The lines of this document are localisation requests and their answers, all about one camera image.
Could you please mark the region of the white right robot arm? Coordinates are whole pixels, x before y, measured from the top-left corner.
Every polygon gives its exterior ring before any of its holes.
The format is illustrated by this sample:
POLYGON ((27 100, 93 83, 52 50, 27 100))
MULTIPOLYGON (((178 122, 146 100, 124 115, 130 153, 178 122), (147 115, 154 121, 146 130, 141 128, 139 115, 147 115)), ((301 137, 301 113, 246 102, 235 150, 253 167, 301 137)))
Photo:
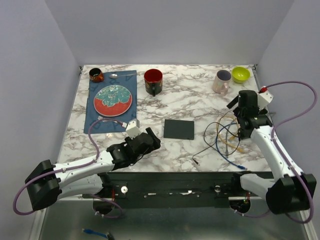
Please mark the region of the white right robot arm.
POLYGON ((276 215, 311 210, 317 181, 295 164, 276 136, 265 110, 272 100, 268 91, 241 90, 227 105, 235 108, 238 139, 251 139, 258 146, 273 175, 273 179, 264 179, 250 171, 235 173, 230 191, 236 196, 247 191, 259 196, 276 215))

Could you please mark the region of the black network switch box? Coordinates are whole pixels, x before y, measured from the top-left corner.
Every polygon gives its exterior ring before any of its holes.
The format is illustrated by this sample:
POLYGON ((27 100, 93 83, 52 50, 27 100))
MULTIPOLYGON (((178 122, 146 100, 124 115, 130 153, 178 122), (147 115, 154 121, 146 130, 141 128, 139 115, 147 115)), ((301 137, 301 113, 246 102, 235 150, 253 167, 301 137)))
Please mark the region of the black network switch box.
POLYGON ((195 122, 190 120, 165 119, 163 137, 168 139, 194 140, 195 122))

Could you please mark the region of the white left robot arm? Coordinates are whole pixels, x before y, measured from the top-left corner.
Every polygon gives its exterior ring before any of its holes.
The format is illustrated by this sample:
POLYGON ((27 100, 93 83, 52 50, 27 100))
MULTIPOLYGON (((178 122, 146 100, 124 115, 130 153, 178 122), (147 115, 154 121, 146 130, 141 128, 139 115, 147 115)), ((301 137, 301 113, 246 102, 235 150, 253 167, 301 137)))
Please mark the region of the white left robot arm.
POLYGON ((128 136, 124 142, 112 144, 91 157, 61 164, 44 160, 25 179, 32 210, 45 209, 58 199, 79 194, 107 197, 111 185, 104 180, 93 183, 89 180, 90 176, 127 168, 160 147, 160 139, 148 127, 138 136, 128 136))

